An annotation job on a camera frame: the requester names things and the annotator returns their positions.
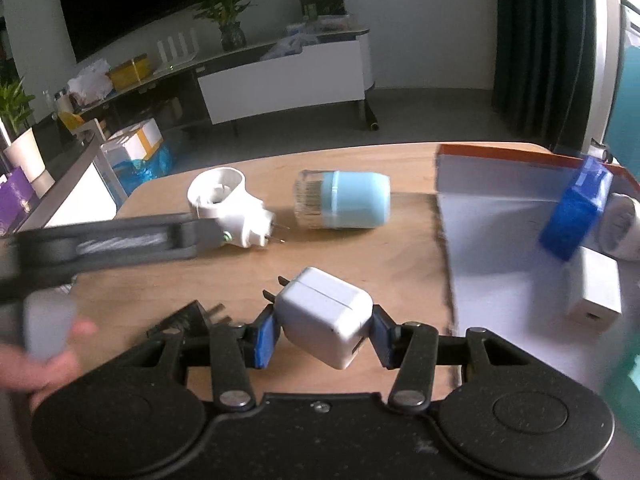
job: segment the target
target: white usb charger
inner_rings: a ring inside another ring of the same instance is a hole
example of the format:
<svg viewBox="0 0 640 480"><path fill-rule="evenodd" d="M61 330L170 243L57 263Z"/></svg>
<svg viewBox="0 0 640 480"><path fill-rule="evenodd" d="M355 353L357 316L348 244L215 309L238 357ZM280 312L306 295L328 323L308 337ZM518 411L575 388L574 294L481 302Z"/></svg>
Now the white usb charger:
<svg viewBox="0 0 640 480"><path fill-rule="evenodd" d="M287 339L343 370L369 335L371 296L315 267L307 267L276 296L274 309Z"/></svg>
<svg viewBox="0 0 640 480"><path fill-rule="evenodd" d="M617 261L579 247L567 262L566 270L569 281L567 316L604 332L622 313Z"/></svg>

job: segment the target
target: gray floor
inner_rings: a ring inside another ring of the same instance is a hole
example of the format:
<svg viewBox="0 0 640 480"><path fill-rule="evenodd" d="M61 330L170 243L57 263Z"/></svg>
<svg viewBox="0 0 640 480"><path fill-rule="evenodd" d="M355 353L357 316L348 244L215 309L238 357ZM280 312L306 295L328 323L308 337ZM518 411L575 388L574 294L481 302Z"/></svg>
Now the gray floor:
<svg viewBox="0 0 640 480"><path fill-rule="evenodd" d="M380 129L364 129L354 103L299 108L230 124L175 133L167 139L181 173L284 153L347 146L444 140L521 140L491 110L491 92L449 89L377 89L369 102Z"/></svg>

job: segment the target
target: table leg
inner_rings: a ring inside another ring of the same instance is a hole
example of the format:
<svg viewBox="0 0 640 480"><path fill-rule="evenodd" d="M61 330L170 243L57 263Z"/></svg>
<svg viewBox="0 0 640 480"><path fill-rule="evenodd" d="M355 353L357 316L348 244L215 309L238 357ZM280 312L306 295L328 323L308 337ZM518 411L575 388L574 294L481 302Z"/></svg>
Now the table leg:
<svg viewBox="0 0 640 480"><path fill-rule="evenodd" d="M380 129L378 126L378 118L375 113L369 106L369 101L365 97L364 99L358 101L358 112L360 115L360 120L365 123L367 130L371 130L372 132L376 132Z"/></svg>

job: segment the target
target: light blue bottle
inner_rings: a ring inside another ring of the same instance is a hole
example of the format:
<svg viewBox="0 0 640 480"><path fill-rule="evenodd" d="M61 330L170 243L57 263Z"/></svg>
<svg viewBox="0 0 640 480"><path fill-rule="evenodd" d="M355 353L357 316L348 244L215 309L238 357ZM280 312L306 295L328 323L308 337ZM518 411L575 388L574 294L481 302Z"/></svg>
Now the light blue bottle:
<svg viewBox="0 0 640 480"><path fill-rule="evenodd" d="M391 209L388 176L359 171L302 171L295 213L309 229L369 229L384 225Z"/></svg>

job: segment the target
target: cardboard box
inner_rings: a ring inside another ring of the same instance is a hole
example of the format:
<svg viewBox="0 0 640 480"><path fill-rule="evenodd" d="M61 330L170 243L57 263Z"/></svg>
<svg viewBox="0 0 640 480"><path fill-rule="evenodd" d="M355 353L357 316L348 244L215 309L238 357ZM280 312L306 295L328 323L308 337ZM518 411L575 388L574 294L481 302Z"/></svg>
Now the cardboard box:
<svg viewBox="0 0 640 480"><path fill-rule="evenodd" d="M149 160L162 144L155 119L128 126L102 145L112 168L129 160Z"/></svg>

